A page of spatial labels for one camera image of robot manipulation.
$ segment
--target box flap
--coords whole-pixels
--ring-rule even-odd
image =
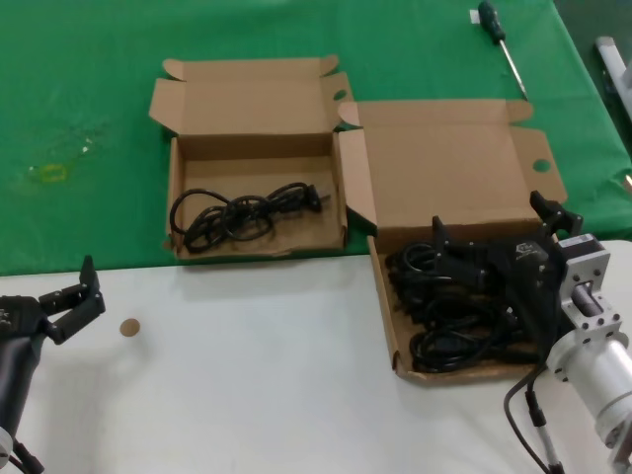
[[[383,228],[530,219],[529,193],[566,199],[544,133],[513,126],[524,101],[347,103],[341,133],[348,206]]]
[[[331,132],[353,99],[336,56],[194,61],[167,59],[149,115],[182,135]]]

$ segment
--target wooden disc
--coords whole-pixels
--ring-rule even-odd
[[[140,323],[137,319],[129,318],[121,323],[119,330],[126,338],[133,338],[140,331]]]

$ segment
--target green table cover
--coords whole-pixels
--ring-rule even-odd
[[[0,275],[176,264],[163,250],[168,143],[147,111],[167,57],[336,53],[358,100],[519,98],[476,0],[40,0],[0,20]],[[630,161],[552,2],[496,2],[569,192],[626,238]],[[354,226],[348,253],[365,252]]]

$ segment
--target white table surface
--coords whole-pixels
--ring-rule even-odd
[[[607,247],[606,297],[625,318],[632,244]],[[76,278],[5,277],[0,292]],[[100,279],[107,313],[44,344],[22,418],[47,474],[539,472],[503,413],[512,381],[424,388],[391,371],[368,257]],[[607,472],[572,387],[548,374],[536,387],[567,473]],[[513,409],[541,453],[521,395]]]

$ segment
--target open cardboard box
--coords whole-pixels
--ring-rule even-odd
[[[180,259],[228,255],[278,256],[345,245],[347,214],[340,187],[338,105],[353,99],[336,56],[305,59],[183,62],[167,59],[173,79],[158,79],[150,116],[177,133],[171,143],[167,234]],[[203,188],[227,198],[267,196],[293,182],[315,185],[323,211],[275,222],[253,241],[225,241],[190,254],[173,234],[169,211],[185,190]],[[191,196],[176,222],[189,227],[212,197]]]
[[[446,374],[415,372],[409,342],[422,328],[396,309],[384,261],[411,241],[431,240],[434,215],[455,239],[476,241],[533,230],[532,190],[566,199],[544,133],[514,125],[531,117],[531,104],[345,103],[339,113],[361,127],[340,134],[345,194],[349,208],[377,228],[369,248],[393,369],[428,382],[526,372],[529,366],[492,361]]]

